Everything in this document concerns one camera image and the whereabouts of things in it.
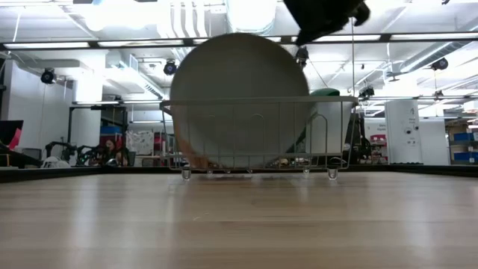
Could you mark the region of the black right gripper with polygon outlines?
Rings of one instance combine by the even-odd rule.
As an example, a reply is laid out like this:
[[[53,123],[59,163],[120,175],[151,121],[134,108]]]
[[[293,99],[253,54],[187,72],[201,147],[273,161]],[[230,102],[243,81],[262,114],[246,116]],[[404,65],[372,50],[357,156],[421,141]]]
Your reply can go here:
[[[299,27],[295,45],[304,46],[320,37],[341,31],[354,18],[354,26],[370,17],[365,0],[283,0]]]

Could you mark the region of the green bowl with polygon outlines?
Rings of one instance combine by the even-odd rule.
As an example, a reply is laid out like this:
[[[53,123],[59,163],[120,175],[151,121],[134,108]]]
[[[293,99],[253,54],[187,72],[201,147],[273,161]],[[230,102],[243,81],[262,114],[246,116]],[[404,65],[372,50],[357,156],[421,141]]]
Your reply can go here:
[[[334,88],[322,88],[319,90],[313,90],[309,94],[310,96],[339,96],[340,91]],[[299,145],[305,140],[306,137],[306,129],[303,129],[300,133],[299,137],[297,138],[296,142],[289,147],[287,153],[295,153],[299,152]]]

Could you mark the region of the large white plate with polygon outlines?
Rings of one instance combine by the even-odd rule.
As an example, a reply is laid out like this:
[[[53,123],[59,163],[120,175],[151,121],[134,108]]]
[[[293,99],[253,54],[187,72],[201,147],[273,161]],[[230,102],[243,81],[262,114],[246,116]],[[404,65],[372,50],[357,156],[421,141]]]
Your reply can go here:
[[[224,34],[193,49],[170,88],[170,101],[308,96],[305,74],[279,44]]]

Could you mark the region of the pink plate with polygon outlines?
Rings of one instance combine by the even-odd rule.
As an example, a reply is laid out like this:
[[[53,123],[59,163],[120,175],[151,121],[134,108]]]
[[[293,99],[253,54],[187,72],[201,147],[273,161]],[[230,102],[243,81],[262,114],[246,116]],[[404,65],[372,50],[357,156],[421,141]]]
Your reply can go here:
[[[190,117],[187,115],[187,108],[182,105],[171,106],[173,116],[173,128],[179,151],[188,160],[191,168],[208,168],[208,159],[195,151],[190,143]]]

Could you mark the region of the white cutlery holder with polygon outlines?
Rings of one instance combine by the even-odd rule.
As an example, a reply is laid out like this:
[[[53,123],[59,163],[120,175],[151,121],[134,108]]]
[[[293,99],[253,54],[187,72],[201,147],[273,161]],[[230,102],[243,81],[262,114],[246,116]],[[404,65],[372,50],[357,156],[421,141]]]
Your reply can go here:
[[[318,102],[318,115],[311,125],[311,146],[313,153],[340,155],[346,143],[347,129],[352,113],[351,102]]]

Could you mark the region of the storage shelf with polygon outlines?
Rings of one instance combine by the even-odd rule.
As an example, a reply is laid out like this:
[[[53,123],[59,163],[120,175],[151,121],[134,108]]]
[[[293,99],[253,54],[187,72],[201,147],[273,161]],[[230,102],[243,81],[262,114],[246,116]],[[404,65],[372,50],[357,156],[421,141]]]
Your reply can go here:
[[[473,141],[454,141],[453,135],[455,133],[467,132],[474,133]],[[452,165],[475,165],[478,166],[478,162],[471,163],[465,161],[455,161],[453,158],[454,152],[478,152],[478,125],[462,125],[462,126],[450,126],[448,128],[448,143],[450,153],[450,163]]]

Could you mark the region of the white printed cloth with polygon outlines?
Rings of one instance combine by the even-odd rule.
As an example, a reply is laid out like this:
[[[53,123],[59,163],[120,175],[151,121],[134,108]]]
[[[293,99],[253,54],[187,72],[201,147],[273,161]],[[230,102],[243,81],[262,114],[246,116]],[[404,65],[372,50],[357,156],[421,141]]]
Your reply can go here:
[[[151,131],[127,131],[126,148],[137,155],[151,155],[154,151],[154,133]]]

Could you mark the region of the person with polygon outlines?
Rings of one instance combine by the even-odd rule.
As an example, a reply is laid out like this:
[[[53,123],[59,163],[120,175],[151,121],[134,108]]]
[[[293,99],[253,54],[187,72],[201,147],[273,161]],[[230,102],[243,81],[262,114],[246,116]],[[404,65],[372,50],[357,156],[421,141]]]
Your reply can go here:
[[[129,151],[127,148],[118,147],[112,139],[107,139],[104,144],[102,153],[99,155],[99,164],[106,165],[110,160],[115,160],[117,166],[126,167],[129,163]]]

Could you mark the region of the dark monitor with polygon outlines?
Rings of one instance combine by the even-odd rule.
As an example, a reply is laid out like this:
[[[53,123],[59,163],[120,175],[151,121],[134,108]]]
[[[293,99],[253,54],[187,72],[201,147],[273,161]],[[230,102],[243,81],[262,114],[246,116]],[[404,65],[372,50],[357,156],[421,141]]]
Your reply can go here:
[[[0,120],[0,143],[8,148],[15,130],[22,130],[23,123],[23,120]]]

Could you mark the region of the black overhead frame beam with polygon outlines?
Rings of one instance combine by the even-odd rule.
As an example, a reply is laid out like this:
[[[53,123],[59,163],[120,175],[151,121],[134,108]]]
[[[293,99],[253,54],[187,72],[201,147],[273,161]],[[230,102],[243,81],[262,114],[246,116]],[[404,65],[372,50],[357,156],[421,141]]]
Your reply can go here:
[[[194,47],[208,40],[207,37],[173,39],[133,39],[133,40],[81,40],[49,41],[29,43],[0,43],[0,51],[47,51],[78,49],[129,49],[129,48],[175,48]],[[333,34],[310,42],[317,44],[352,43],[424,43],[478,41],[478,31],[435,32],[435,33],[383,33],[383,34]]]

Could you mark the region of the grey ceiling air duct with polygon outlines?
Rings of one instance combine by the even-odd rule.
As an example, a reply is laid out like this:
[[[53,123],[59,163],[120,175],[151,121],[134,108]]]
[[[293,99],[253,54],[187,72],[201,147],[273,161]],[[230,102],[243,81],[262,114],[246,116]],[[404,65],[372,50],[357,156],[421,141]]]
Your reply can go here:
[[[399,75],[414,72],[441,60],[446,55],[461,49],[470,41],[437,42],[402,63],[393,64],[391,70],[384,74],[385,78],[395,78]]]

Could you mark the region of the black background table frame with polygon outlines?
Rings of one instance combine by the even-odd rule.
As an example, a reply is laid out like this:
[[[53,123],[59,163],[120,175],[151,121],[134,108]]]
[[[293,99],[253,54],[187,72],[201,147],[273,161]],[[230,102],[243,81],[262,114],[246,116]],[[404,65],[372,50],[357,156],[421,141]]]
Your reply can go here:
[[[112,139],[126,148],[128,112],[119,102],[74,102],[69,108],[67,143],[72,146],[75,167],[100,166],[105,141]],[[101,126],[121,126],[122,134],[100,134]],[[117,166],[110,160],[104,166]]]

